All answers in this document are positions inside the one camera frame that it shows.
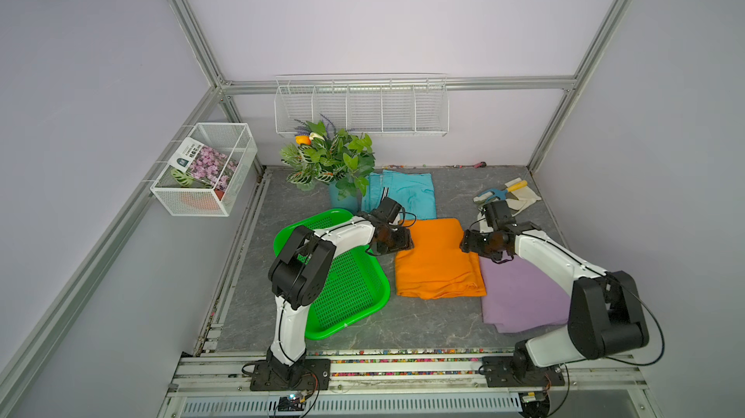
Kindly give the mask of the green plastic basket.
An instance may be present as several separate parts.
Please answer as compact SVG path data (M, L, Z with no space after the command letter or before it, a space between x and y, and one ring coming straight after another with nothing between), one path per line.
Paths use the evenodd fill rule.
M356 247L336 257L319 297L308 310L306 338L325 340L381 311L391 287L376 257Z

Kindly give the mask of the teal pants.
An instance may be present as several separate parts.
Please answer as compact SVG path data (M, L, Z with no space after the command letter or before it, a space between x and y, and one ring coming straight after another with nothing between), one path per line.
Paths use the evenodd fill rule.
M368 176L369 186L362 198L361 210L371 212L378 207L385 189L396 201L418 219L437 218L435 187L430 173L398 173L383 171Z

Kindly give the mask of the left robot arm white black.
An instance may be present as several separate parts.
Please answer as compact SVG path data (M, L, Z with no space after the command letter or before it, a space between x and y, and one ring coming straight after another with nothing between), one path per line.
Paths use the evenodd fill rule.
M298 369L308 338L328 338L387 304L378 257L413 248L406 214L385 197L372 212L329 210L281 232L268 274L277 306L268 360L276 369Z

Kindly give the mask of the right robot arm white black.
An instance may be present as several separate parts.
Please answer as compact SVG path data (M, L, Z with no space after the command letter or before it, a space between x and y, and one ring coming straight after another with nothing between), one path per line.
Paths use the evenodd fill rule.
M511 360L515 375L589 360L609 359L648 346L646 304L626 272L593 265L551 239L535 223L519 222L508 203L484 204L478 224L464 232L461 251L497 265L527 261L570 296L568 323L561 329L516 344Z

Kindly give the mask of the orange pants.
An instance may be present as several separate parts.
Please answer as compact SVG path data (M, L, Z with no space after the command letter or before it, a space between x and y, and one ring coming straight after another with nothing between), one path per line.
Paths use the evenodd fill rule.
M464 229L455 218L409 222L413 248L395 258L396 293L421 300L487 295L479 257L464 252Z

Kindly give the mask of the purple pants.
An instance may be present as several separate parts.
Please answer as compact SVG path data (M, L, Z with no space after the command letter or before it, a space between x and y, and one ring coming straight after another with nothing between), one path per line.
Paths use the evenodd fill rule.
M486 295L483 322L502 334L517 334L568 321L570 296L533 264L515 257L497 264L479 258Z

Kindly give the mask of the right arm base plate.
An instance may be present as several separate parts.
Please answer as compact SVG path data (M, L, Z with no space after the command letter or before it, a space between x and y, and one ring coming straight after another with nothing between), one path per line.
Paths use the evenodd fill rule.
M527 387L548 389L566 385L560 367L535 367L530 361L522 361L508 356L487 356L481 359L476 370L486 379L490 388Z

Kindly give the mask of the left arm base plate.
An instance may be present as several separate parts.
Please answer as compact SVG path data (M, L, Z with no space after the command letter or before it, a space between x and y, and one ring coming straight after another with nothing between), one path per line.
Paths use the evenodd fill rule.
M250 374L252 392L263 391L325 391L331 380L331 361L327 359L303 360L293 366L281 362L260 360Z

